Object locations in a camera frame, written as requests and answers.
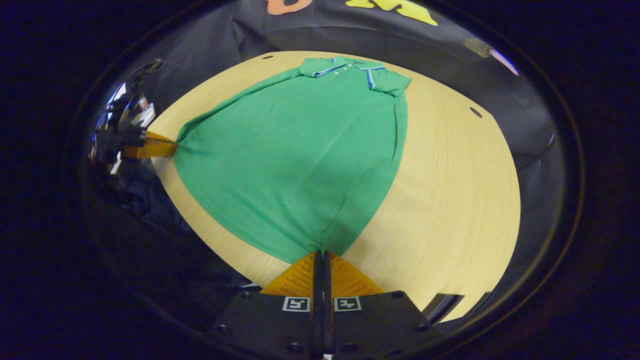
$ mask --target orange letter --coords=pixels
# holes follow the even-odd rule
[[[284,0],[267,0],[267,12],[271,15],[282,15],[284,13],[297,12],[307,7],[313,0],[298,0],[293,5],[284,5]]]

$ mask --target light wood tabletop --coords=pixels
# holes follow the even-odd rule
[[[198,85],[149,130],[176,139],[187,121],[245,88],[297,67],[305,58],[340,55],[377,61],[315,51],[263,54]],[[464,295],[444,319],[452,320],[493,290],[511,259],[520,221],[516,169],[485,109],[423,75],[383,64],[412,79],[406,89],[406,141],[385,200],[342,257],[385,291],[407,292],[419,309],[437,293]],[[238,272],[265,286],[290,265],[210,217],[187,191],[170,158],[154,158],[153,163],[187,223]]]

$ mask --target wooden table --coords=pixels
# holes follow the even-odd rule
[[[305,58],[338,55],[362,58],[284,51],[245,61],[181,97],[149,130],[175,139],[187,121],[250,85],[297,67]],[[437,293],[464,295],[444,319],[452,320],[493,290],[511,259],[520,221],[515,166],[486,110],[423,75],[384,65],[412,78],[406,89],[404,151],[389,193],[343,258],[384,290],[407,292],[419,309]],[[211,218],[187,191],[171,159],[153,162],[187,223],[237,271],[265,286],[289,266]]]

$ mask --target green polo shirt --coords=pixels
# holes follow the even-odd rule
[[[380,63],[305,59],[185,124],[175,166],[250,245],[288,263],[342,255],[396,176],[410,81]]]

